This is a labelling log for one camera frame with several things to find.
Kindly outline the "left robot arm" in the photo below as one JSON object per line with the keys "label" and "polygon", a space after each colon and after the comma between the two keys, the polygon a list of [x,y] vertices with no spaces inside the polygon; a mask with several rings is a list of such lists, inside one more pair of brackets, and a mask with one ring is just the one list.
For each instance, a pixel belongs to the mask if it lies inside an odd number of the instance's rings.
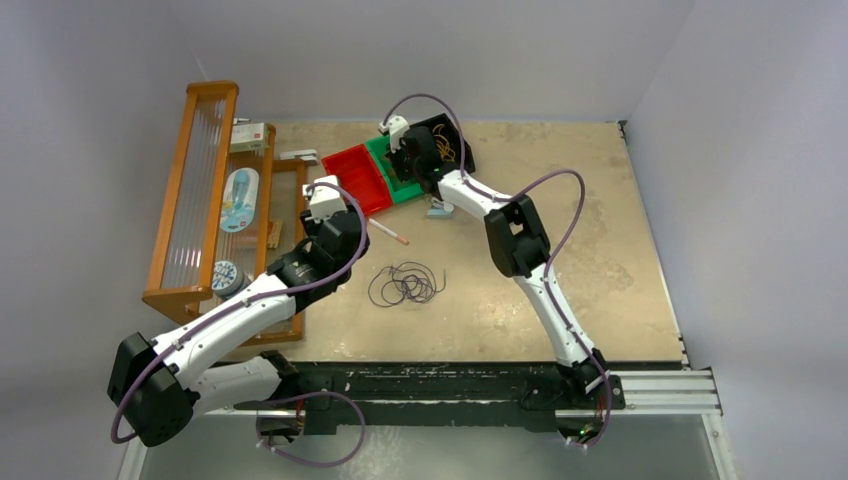
{"label": "left robot arm", "polygon": [[296,371],[279,353],[225,367],[218,361],[254,335],[334,293],[369,246],[367,220],[352,204],[307,226],[309,237],[246,288],[203,316],[147,340],[120,342],[107,386],[117,407],[116,444],[147,447],[174,438],[212,410],[244,402],[284,409],[297,399]]}

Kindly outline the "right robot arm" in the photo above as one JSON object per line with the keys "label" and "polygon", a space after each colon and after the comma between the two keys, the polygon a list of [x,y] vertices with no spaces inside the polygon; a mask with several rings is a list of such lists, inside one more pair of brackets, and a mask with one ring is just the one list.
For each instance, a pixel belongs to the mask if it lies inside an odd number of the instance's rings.
{"label": "right robot arm", "polygon": [[596,399],[608,382],[608,368],[558,283],[553,261],[562,246],[551,246],[529,196],[532,187],[565,173],[578,180],[582,207],[586,189],[579,173],[555,171],[508,197],[474,179],[462,163],[443,160],[426,127],[411,127],[404,118],[394,117],[380,124],[379,132],[389,140],[387,157],[398,179],[415,181],[425,193],[483,223],[496,269],[519,286],[548,335],[564,399],[576,407]]}

